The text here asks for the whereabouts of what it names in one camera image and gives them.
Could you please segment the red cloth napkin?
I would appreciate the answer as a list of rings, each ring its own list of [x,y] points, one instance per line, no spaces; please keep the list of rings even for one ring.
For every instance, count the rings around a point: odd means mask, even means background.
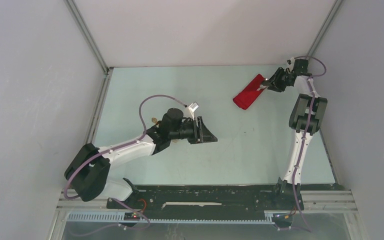
[[[261,74],[257,74],[256,77],[232,99],[232,101],[240,109],[247,110],[266,89],[266,86],[263,85],[263,82],[265,81],[266,78]]]

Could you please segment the wooden fork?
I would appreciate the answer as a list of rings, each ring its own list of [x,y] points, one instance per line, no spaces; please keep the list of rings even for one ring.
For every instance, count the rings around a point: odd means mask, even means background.
[[[151,118],[151,121],[152,121],[152,123],[154,124],[154,126],[156,127],[156,128],[158,128],[159,127],[159,125],[160,125],[160,120],[158,120],[157,118],[155,118],[155,117],[152,117]],[[173,143],[178,143],[179,142],[179,140],[178,139],[172,139],[171,140]]]

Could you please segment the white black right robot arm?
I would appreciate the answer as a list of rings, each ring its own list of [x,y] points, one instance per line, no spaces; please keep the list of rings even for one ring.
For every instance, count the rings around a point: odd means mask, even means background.
[[[271,204],[284,209],[291,202],[290,195],[299,195],[301,175],[308,146],[322,125],[328,100],[321,97],[314,86],[315,75],[308,72],[310,56],[298,56],[287,60],[287,67],[279,67],[266,78],[260,88],[274,92],[284,92],[294,87],[298,97],[290,114],[288,126],[292,129],[292,142],[289,150],[288,165],[284,176],[278,179]]]

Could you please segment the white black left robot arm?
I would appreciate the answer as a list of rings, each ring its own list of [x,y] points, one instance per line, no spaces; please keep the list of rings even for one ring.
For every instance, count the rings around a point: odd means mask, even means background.
[[[107,197],[117,199],[125,208],[133,208],[138,202],[134,185],[127,178],[111,174],[132,160],[160,153],[173,140],[187,140],[191,145],[216,143],[218,138],[205,126],[202,117],[195,116],[198,107],[193,102],[184,109],[170,108],[142,135],[118,145],[83,145],[64,172],[68,186],[84,202]]]

